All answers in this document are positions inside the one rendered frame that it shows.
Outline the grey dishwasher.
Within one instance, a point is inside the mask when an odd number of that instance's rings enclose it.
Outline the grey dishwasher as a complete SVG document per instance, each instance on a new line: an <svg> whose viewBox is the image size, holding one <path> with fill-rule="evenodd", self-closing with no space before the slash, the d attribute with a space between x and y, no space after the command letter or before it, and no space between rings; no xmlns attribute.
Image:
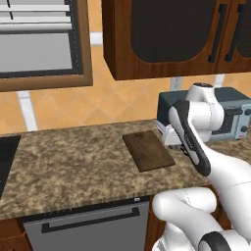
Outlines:
<svg viewBox="0 0 251 251"><path fill-rule="evenodd" d="M139 217L42 233L41 226L61 226L130 213ZM22 217L33 251L144 251L149 197L112 201Z"/></svg>

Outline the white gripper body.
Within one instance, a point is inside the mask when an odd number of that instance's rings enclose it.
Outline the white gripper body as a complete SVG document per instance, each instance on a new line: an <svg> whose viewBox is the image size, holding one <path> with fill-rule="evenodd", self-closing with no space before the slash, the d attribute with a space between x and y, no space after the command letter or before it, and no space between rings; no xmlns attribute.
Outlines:
<svg viewBox="0 0 251 251"><path fill-rule="evenodd" d="M162 140L165 146L181 145L181 141L171 125L163 125L157 121L156 128L162 133Z"/></svg>

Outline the black hob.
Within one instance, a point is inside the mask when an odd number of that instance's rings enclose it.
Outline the black hob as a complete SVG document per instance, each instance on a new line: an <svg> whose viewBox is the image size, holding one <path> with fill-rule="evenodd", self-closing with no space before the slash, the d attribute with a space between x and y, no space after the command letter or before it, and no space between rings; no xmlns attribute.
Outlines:
<svg viewBox="0 0 251 251"><path fill-rule="evenodd" d="M19 135L0 138L0 198L2 197L20 139Z"/></svg>

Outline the brown wooden base cupboard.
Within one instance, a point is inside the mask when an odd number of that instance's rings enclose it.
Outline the brown wooden base cupboard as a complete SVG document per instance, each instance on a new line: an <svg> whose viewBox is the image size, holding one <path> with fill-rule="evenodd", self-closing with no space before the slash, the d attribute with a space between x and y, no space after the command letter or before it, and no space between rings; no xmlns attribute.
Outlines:
<svg viewBox="0 0 251 251"><path fill-rule="evenodd" d="M152 200L153 195L150 196L149 201L149 211L148 211L148 221L147 229L145 235L145 247L144 251L152 251L154 243L161 237L165 230L165 222L158 220L153 213L152 209ZM220 199L217 199L217 208L212 213L212 216L220 224L223 229L231 229L231 222L226 215L226 212L220 202Z"/></svg>

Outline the wooden framed window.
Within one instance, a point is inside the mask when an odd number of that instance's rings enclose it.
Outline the wooden framed window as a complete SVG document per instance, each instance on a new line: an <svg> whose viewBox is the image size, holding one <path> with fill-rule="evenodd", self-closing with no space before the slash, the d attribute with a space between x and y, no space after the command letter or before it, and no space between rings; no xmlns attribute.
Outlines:
<svg viewBox="0 0 251 251"><path fill-rule="evenodd" d="M91 84L87 0L0 0L0 92Z"/></svg>

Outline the grey-blue toaster oven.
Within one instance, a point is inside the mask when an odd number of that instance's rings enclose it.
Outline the grey-blue toaster oven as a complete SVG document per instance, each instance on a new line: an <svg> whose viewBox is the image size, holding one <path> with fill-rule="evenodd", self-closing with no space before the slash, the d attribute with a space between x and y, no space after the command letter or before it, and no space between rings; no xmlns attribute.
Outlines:
<svg viewBox="0 0 251 251"><path fill-rule="evenodd" d="M170 124L168 111L174 102L184 99L187 90L161 92L159 94L157 121ZM232 87L215 89L215 96L225 110L225 119L220 129L211 134L200 131L204 142L242 139L247 136L251 119L251 99Z"/></svg>

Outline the wooden cupboard door, dark panel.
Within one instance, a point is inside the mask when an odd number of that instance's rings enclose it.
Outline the wooden cupboard door, dark panel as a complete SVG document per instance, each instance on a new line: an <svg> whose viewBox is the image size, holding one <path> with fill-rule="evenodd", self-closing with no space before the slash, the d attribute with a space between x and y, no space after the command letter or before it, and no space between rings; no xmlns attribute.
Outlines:
<svg viewBox="0 0 251 251"><path fill-rule="evenodd" d="M220 14L231 0L101 0L104 59L115 80L210 75Z"/></svg>
<svg viewBox="0 0 251 251"><path fill-rule="evenodd" d="M238 20L237 8L239 4L245 4L246 10L238 36L237 44L230 62L225 61L225 56L233 38ZM251 72L251 0L231 0L227 15L226 28L218 57L216 73L248 73Z"/></svg>

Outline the brown wooden drawer front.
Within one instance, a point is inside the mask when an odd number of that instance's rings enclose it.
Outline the brown wooden drawer front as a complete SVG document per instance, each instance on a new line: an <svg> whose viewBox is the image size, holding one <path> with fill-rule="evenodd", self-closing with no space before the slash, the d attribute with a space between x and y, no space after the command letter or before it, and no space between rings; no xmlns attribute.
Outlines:
<svg viewBox="0 0 251 251"><path fill-rule="evenodd" d="M20 219L0 221L0 251L33 251Z"/></svg>

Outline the white wall socket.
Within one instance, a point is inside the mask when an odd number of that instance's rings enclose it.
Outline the white wall socket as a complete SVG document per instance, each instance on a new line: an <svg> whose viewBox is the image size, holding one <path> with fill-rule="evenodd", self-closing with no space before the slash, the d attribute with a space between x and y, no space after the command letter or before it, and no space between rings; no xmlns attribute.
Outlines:
<svg viewBox="0 0 251 251"><path fill-rule="evenodd" d="M176 76L176 77L171 78L170 91L181 90L181 86L182 86L182 77L181 76Z"/></svg>

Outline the dark wooden cutting board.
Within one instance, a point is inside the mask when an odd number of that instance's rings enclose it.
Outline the dark wooden cutting board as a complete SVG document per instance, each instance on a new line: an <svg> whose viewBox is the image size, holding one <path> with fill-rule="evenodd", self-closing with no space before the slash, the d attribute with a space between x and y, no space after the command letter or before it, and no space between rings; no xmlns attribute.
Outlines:
<svg viewBox="0 0 251 251"><path fill-rule="evenodd" d="M170 167L176 163L152 130L124 134L123 140L141 173Z"/></svg>

